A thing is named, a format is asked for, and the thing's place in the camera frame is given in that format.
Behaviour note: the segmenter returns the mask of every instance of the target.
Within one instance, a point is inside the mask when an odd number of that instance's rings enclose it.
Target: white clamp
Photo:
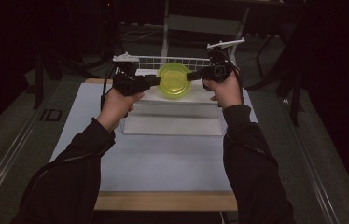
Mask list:
[[[214,45],[207,44],[207,48],[214,49],[214,48],[220,47],[222,49],[225,49],[225,48],[228,48],[228,47],[231,47],[234,45],[238,45],[238,44],[243,43],[243,42],[244,42],[244,38],[242,37],[242,39],[240,39],[240,40],[233,40],[233,41],[228,41],[228,42],[220,41],[218,44],[214,44]]]
[[[124,54],[121,54],[119,56],[114,56],[113,57],[113,62],[138,63],[139,62],[139,58],[138,57],[134,57],[134,56],[128,54],[128,52],[125,52]]]

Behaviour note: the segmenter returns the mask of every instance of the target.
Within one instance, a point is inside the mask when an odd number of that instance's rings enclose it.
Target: black sleeve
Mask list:
[[[35,174],[11,223],[90,223],[100,188],[101,157],[114,138],[114,132],[92,119],[54,162]]]
[[[293,208],[280,180],[277,162],[250,107],[224,109],[224,166],[236,197],[239,223],[295,223]]]

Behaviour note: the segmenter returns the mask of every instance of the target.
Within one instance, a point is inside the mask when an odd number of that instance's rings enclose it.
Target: translucent yellow bowl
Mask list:
[[[187,73],[191,72],[182,63],[167,63],[158,70],[161,77],[159,89],[168,99],[179,99],[191,89],[191,82],[187,81]]]

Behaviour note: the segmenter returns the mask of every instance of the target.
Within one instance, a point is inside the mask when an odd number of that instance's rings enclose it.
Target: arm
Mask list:
[[[224,166],[238,205],[239,223],[295,223],[277,163],[232,73],[223,83],[205,80],[223,107],[228,130],[224,137]]]
[[[142,97],[143,93],[124,97],[111,90],[99,117],[54,162],[37,171],[11,223],[90,223],[99,193],[101,157],[114,145],[113,130],[120,119]]]

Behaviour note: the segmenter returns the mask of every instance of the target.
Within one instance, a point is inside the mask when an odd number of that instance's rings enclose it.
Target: hand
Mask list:
[[[212,100],[217,100],[223,109],[232,105],[242,104],[242,92],[235,73],[231,72],[222,83],[204,79],[203,84],[215,93]]]
[[[123,96],[118,90],[111,89],[105,97],[105,104],[97,120],[102,126],[112,132],[119,126],[119,121],[126,113],[133,110],[133,103],[142,99],[143,92],[136,93],[132,96]]]

